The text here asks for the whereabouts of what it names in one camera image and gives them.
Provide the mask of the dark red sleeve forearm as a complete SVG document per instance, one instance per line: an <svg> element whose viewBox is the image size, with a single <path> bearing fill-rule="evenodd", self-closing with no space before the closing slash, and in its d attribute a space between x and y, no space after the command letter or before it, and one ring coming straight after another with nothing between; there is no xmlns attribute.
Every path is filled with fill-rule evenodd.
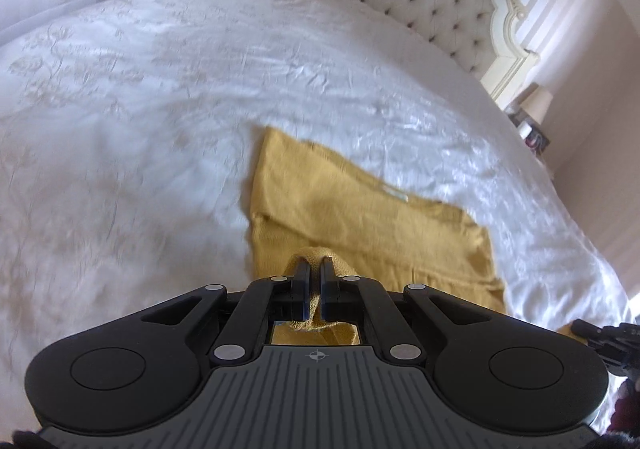
<svg viewBox="0 0 640 449"><path fill-rule="evenodd" d="M614 412L608 431L638 437L640 429L639 381L626 380L616 391Z"/></svg>

